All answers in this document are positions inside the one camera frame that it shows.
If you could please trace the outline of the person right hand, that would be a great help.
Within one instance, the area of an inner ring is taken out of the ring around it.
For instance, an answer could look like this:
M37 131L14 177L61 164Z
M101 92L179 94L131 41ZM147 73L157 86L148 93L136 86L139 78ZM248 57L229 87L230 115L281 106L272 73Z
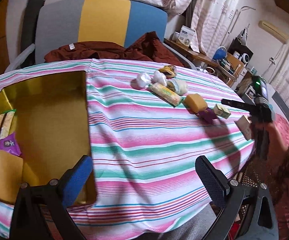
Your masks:
M255 140L255 155L264 160L283 157L288 152L281 133L274 122L251 122L252 138Z

